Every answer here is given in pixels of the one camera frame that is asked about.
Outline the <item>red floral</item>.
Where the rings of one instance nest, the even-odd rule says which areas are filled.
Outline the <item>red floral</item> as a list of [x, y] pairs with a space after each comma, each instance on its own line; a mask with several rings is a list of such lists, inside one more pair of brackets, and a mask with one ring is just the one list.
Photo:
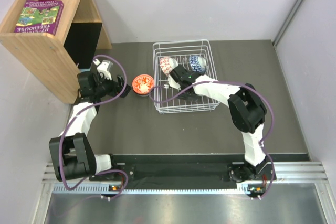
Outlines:
[[141, 74], [132, 81], [133, 91], [141, 96], [148, 95], [154, 85], [155, 81], [153, 77], [148, 74]]

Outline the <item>red patterned white bowl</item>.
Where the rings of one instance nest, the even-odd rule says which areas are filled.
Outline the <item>red patterned white bowl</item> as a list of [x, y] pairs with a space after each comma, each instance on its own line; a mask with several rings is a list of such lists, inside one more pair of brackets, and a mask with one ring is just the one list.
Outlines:
[[160, 68], [162, 72], [166, 75], [169, 76], [170, 72], [178, 66], [177, 61], [174, 58], [171, 57], [163, 57], [159, 61]]

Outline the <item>orange red patterned bowl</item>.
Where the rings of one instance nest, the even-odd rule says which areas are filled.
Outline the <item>orange red patterned bowl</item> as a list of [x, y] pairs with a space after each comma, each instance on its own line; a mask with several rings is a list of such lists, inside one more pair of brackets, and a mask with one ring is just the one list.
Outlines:
[[191, 55], [189, 56], [189, 64], [191, 69], [195, 72], [199, 72], [204, 74], [207, 69], [206, 59], [199, 55]]

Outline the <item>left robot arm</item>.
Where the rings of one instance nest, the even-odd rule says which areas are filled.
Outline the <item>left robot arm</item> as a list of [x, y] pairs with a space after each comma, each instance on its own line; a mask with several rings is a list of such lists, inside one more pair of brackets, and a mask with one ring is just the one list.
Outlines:
[[49, 141], [49, 150], [58, 181], [86, 178], [101, 172], [107, 180], [114, 180], [119, 168], [113, 155], [95, 155], [87, 139], [90, 125], [98, 114], [105, 96], [124, 98], [132, 90], [121, 75], [117, 81], [104, 73], [91, 71], [77, 75], [79, 89], [71, 118], [66, 129]]

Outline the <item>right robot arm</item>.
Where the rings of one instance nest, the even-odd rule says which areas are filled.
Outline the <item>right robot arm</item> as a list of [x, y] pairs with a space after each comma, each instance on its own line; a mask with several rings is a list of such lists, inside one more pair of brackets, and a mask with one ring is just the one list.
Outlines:
[[264, 147], [264, 122], [267, 109], [254, 92], [251, 84], [226, 84], [179, 65], [169, 72], [169, 85], [184, 91], [178, 98], [196, 101], [204, 96], [214, 99], [229, 108], [234, 126], [242, 133], [245, 147], [242, 165], [229, 167], [229, 176], [235, 182], [256, 180], [264, 174], [267, 164]]

